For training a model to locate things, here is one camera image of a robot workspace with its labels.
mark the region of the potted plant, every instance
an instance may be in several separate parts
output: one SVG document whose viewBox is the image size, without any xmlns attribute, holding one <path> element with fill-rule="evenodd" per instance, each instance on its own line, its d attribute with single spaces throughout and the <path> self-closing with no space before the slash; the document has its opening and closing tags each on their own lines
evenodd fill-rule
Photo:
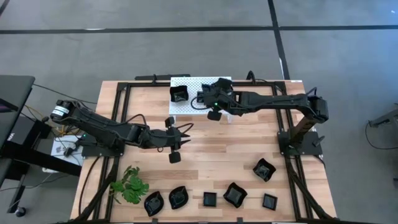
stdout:
<svg viewBox="0 0 398 224">
<path fill-rule="evenodd" d="M 141 196 L 148 193 L 149 184 L 144 184 L 140 178 L 138 178 L 139 168 L 127 167 L 124 171 L 123 178 L 116 182 L 111 183 L 111 191 L 114 195 L 114 199 L 117 203 L 120 201 L 116 196 L 121 193 L 122 197 L 129 203 L 138 204 L 141 201 Z"/>
</svg>

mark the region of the wooden table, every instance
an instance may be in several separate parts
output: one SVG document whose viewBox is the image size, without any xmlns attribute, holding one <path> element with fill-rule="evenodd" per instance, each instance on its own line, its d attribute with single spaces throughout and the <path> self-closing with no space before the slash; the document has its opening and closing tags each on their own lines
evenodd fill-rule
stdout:
<svg viewBox="0 0 398 224">
<path fill-rule="evenodd" d="M 107 118 L 111 117 L 116 81 L 105 81 L 99 94 L 96 112 Z M 303 93 L 302 82 L 286 81 L 287 93 L 290 95 Z M 271 88 L 266 86 L 235 87 L 235 90 L 255 91 L 261 95 L 271 95 Z M 118 120 L 121 117 L 124 93 L 119 105 Z M 169 115 L 169 87 L 134 87 L 129 100 L 127 118 L 142 113 L 148 120 L 151 129 L 164 129 L 164 119 Z M 294 123 L 303 117 L 299 111 L 292 111 Z M 279 154 L 276 133 L 278 124 L 275 110 L 260 110 L 257 113 L 234 116 L 232 124 L 226 124 L 226 119 L 220 122 L 209 121 L 206 116 L 178 117 L 177 125 L 193 122 L 194 127 L 188 132 L 191 141 L 180 150 L 182 161 L 170 164 L 169 149 L 159 153 L 156 149 L 138 149 L 126 146 L 125 154 L 119 164 L 118 179 L 121 178 L 127 166 L 140 167 L 139 176 L 149 184 L 149 194 L 159 190 L 165 200 L 165 205 L 156 216 L 148 217 L 144 210 L 142 198 L 139 205 L 127 203 L 119 196 L 121 205 L 114 202 L 112 222 L 150 222 L 158 218 L 160 222 L 235 222 L 237 217 L 243 217 L 245 222 L 292 221 L 294 212 L 290 196 L 289 184 L 284 158 Z M 271 180 L 264 182 L 254 174 L 252 168 L 260 158 L 264 158 L 276 167 Z M 88 205 L 98 188 L 102 158 L 94 166 L 83 195 L 82 208 Z M 78 200 L 82 185 L 94 158 L 83 163 L 81 176 L 76 191 L 71 218 L 78 215 Z M 313 156 L 302 156 L 303 169 L 309 191 L 318 203 L 331 216 L 336 215 L 326 172 L 323 165 Z M 244 188 L 248 196 L 240 208 L 234 208 L 223 198 L 228 185 L 232 182 Z M 169 203 L 169 193 L 172 189 L 184 185 L 189 194 L 188 203 L 172 210 Z M 203 192 L 217 193 L 217 207 L 204 207 Z M 298 200 L 302 217 L 305 217 L 305 207 L 299 189 Z M 264 193 L 278 197 L 276 211 L 263 208 Z M 101 203 L 100 218 L 104 217 L 108 191 Z"/>
</svg>

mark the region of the small black box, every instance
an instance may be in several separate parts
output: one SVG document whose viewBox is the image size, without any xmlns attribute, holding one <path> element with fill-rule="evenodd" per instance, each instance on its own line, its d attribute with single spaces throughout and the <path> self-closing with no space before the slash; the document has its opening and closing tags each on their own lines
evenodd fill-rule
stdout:
<svg viewBox="0 0 398 224">
<path fill-rule="evenodd" d="M 269 194 L 264 194 L 264 200 L 262 201 L 262 206 L 264 208 L 269 208 L 273 211 L 276 209 L 276 203 L 278 198 Z"/>
<path fill-rule="evenodd" d="M 203 193 L 203 206 L 217 207 L 217 193 L 204 192 Z"/>
</svg>

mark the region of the black metal frame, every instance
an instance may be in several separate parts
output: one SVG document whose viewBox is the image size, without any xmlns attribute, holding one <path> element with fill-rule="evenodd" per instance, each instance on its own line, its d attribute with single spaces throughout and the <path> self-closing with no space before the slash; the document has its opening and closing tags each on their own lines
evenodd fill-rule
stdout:
<svg viewBox="0 0 398 224">
<path fill-rule="evenodd" d="M 250 73 L 247 77 L 247 80 L 251 80 L 251 82 L 248 82 L 248 81 L 233 82 L 233 86 L 269 86 L 272 88 L 273 95 L 278 95 L 277 90 L 280 90 L 282 92 L 281 94 L 283 94 L 283 95 L 287 94 L 285 82 L 263 82 L 263 81 L 257 82 L 254 75 L 250 74 Z M 126 93 L 125 93 L 124 102 L 123 102 L 121 122 L 123 122 L 127 119 L 127 109 L 129 106 L 129 98 L 131 95 L 131 88 L 133 88 L 133 87 L 168 87 L 168 86 L 170 86 L 170 82 L 157 82 L 156 76 L 152 77 L 151 82 L 145 82 L 145 83 L 122 82 L 122 83 L 118 83 L 116 96 L 115 96 L 115 102 L 114 102 L 114 106 L 113 106 L 112 119 L 113 120 L 116 119 L 116 115 L 118 113 L 120 97 L 121 97 L 121 92 L 123 90 L 125 90 Z M 280 110 L 276 110 L 276 113 L 277 113 L 277 120 L 278 120 L 278 125 L 279 125 L 279 132 L 284 131 L 284 123 L 283 123 L 283 119 L 282 119 L 282 113 L 280 112 Z M 286 110 L 286 114 L 287 114 L 287 121 L 288 121 L 289 127 L 291 128 L 293 126 L 293 119 L 292 119 L 292 114 L 291 114 L 290 110 Z M 114 165 L 116 165 L 117 167 L 119 166 L 119 159 L 120 159 L 119 157 L 114 158 Z M 299 179 L 302 181 L 304 186 L 306 186 L 305 175 L 304 175 L 303 165 L 302 165 L 300 156 L 295 156 L 295 160 L 296 160 Z M 286 166 L 288 166 L 288 164 L 291 164 L 291 160 L 288 157 L 288 155 L 285 155 L 285 164 L 286 164 Z M 109 158 L 104 157 L 98 188 L 100 188 L 104 184 L 106 173 L 108 171 L 108 165 L 109 165 Z M 292 203 L 293 203 L 293 208 L 294 208 L 294 213 L 295 213 L 295 219 L 299 220 L 301 218 L 301 214 L 300 214 L 299 201 L 297 198 L 295 184 L 294 184 L 294 181 L 292 180 L 292 178 L 290 177 L 290 175 L 288 175 L 288 178 L 289 178 L 290 193 L 292 196 Z M 304 203 L 305 203 L 307 218 L 313 218 L 312 209 L 310 208 L 307 200 L 304 199 Z M 109 195 L 107 205 L 106 205 L 105 218 L 104 218 L 104 220 L 106 220 L 108 222 L 110 222 L 110 218 L 111 218 L 112 205 L 113 205 L 113 196 Z M 94 209 L 93 220 L 99 219 L 100 207 L 101 207 L 101 201 L 99 201 L 97 203 L 97 205 Z"/>
</svg>

